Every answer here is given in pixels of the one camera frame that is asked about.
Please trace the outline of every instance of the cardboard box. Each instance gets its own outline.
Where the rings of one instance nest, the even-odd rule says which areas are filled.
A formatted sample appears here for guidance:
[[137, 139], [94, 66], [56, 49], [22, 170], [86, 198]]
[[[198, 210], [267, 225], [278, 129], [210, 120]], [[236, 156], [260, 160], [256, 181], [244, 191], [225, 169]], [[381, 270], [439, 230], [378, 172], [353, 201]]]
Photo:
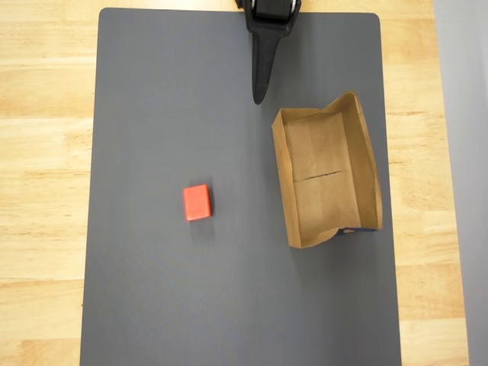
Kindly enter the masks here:
[[323, 110], [281, 109], [272, 130], [290, 246], [381, 229], [376, 162], [353, 91]]

